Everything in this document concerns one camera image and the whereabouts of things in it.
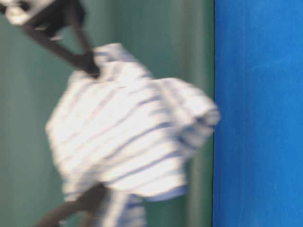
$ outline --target green wall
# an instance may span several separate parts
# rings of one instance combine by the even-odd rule
[[[213,1],[83,2],[95,46],[120,42],[156,78],[182,78],[213,97]],[[44,128],[72,68],[4,18],[0,28],[0,214],[3,226],[29,227],[63,200]],[[188,165],[189,194],[146,204],[149,227],[210,227],[212,166],[211,138]]]

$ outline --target black object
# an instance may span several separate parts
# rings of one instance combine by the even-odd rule
[[[28,10],[30,5],[23,5]],[[85,11],[79,0],[55,0],[37,15],[22,25],[23,30],[40,45],[68,61],[77,69],[86,71],[93,78],[98,78],[100,71],[94,63],[92,48],[82,30]],[[71,26],[84,51],[76,55],[59,45],[52,38],[65,26]]]
[[[85,211],[86,216],[80,223],[80,227],[90,227],[92,219],[98,210],[100,203],[106,195],[106,188],[99,183],[85,191],[76,201],[65,202],[55,209],[49,211],[40,218],[34,227],[59,227],[60,221],[79,212]]]
[[[5,14],[6,7],[0,3],[0,13]]]

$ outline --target black handle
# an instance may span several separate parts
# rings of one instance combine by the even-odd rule
[[[65,202],[55,209],[49,211],[40,218],[34,227],[58,227],[59,222],[69,216],[79,212],[86,211],[90,216],[94,215],[100,203],[105,197],[106,188],[102,183],[99,183],[87,191],[85,191],[76,201]],[[90,220],[82,221],[81,227],[89,227]]]

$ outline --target blue surface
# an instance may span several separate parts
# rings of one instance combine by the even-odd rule
[[[303,1],[215,1],[213,227],[303,226]]]

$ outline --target white object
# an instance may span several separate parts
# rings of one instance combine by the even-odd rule
[[[54,1],[55,0],[26,0],[25,2],[30,5],[29,11],[24,11],[19,6],[17,0],[0,0],[0,3],[7,6],[5,17],[9,20],[9,22],[13,25],[21,26]]]
[[[54,164],[66,200],[96,182],[111,190],[95,226],[124,220],[125,227],[143,227],[140,197],[186,193],[183,164],[212,134],[219,113],[195,86],[153,79],[120,44],[96,48],[95,62],[101,77],[75,71],[46,125]]]

